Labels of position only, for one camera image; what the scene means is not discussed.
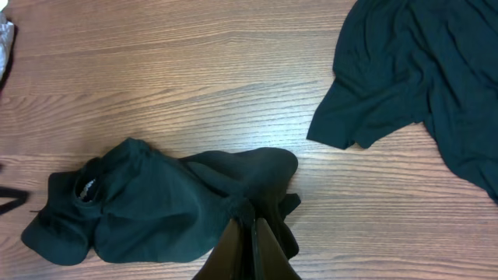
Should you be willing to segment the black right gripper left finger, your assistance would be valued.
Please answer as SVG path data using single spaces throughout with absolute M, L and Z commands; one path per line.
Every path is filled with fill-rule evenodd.
M 244 247 L 244 233 L 235 219 L 231 219 L 219 242 L 193 280 L 236 280 Z

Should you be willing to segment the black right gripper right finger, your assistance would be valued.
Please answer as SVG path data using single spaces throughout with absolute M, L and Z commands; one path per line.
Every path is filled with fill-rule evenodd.
M 301 280 L 265 219 L 251 227 L 251 242 L 256 280 Z

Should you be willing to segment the black polo shirt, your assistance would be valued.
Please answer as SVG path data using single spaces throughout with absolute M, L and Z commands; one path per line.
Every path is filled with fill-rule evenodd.
M 210 251 L 231 219 L 267 221 L 284 254 L 299 247 L 285 217 L 297 158 L 278 148 L 202 152 L 175 159 L 129 138 L 81 169 L 53 173 L 47 204 L 21 239 L 46 260 L 81 263 L 90 250 L 110 263 L 190 262 Z

